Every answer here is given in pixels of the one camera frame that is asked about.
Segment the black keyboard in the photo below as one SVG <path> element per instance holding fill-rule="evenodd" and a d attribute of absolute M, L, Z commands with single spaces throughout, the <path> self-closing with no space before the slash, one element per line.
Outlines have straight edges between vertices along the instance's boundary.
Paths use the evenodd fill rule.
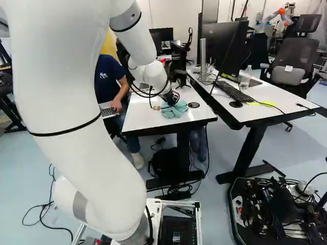
<path fill-rule="evenodd" d="M 115 115 L 117 114 L 116 110 L 113 108 L 113 107 L 109 107 L 109 108 L 106 108 L 106 109 L 102 109 L 101 110 L 101 115 L 103 117 L 105 116 L 111 116 L 111 115 Z"/>
<path fill-rule="evenodd" d="M 221 91 L 227 93 L 232 99 L 237 102 L 254 102 L 255 99 L 242 93 L 238 89 L 234 88 L 225 81 L 218 80 L 215 83 L 215 87 L 219 88 Z"/>

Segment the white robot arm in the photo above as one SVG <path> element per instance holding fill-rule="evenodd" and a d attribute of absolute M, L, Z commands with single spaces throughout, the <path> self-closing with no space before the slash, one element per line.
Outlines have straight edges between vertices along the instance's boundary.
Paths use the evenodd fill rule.
<path fill-rule="evenodd" d="M 38 146 L 64 175 L 55 183 L 55 203 L 89 227 L 134 244 L 135 233 L 141 230 L 139 237 L 144 238 L 149 230 L 145 185 L 107 134 L 95 97 L 94 72 L 110 25 L 131 55 L 130 65 L 143 70 L 145 82 L 158 90 L 166 84 L 137 2 L 0 4 L 8 16 L 18 109 Z M 162 94 L 169 98 L 170 93 L 168 85 Z"/>
<path fill-rule="evenodd" d="M 293 21 L 291 20 L 291 18 L 286 14 L 285 9 L 280 8 L 276 12 L 272 13 L 271 15 L 269 15 L 268 17 L 266 17 L 265 19 L 263 19 L 261 21 L 261 27 L 258 29 L 257 32 L 258 33 L 264 33 L 267 22 L 271 21 L 272 19 L 274 19 L 278 15 L 281 15 L 281 18 L 284 21 L 285 26 L 289 26 L 289 25 L 293 24 Z"/>

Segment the yellow tape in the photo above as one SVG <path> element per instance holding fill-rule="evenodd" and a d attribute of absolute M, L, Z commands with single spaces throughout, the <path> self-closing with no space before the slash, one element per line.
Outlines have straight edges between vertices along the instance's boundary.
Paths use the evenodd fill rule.
<path fill-rule="evenodd" d="M 258 103 L 258 102 L 247 102 L 248 105 L 251 106 L 256 106 L 256 105 L 262 105 L 262 106 L 267 106 L 267 107 L 274 107 L 276 106 L 275 102 L 272 101 L 261 101 L 262 104 Z"/>

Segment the gray ring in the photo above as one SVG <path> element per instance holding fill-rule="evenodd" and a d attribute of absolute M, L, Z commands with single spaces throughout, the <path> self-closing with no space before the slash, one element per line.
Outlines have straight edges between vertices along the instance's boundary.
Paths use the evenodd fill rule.
<path fill-rule="evenodd" d="M 76 192 L 73 202 L 73 213 L 74 216 L 80 221 L 86 221 L 85 212 L 86 212 L 87 199 L 80 193 Z"/>
<path fill-rule="evenodd" d="M 114 32 L 128 30 L 139 21 L 140 16 L 141 9 L 135 1 L 124 13 L 110 18 L 109 26 Z"/>

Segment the white sneaker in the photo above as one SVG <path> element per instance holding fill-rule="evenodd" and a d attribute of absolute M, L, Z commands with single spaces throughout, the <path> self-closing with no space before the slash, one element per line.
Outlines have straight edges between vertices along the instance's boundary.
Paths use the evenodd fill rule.
<path fill-rule="evenodd" d="M 131 155 L 132 155 L 132 158 L 133 158 L 133 161 L 134 161 L 134 167 L 137 170 L 141 169 L 145 164 L 143 157 L 138 152 L 137 153 L 131 153 Z"/>

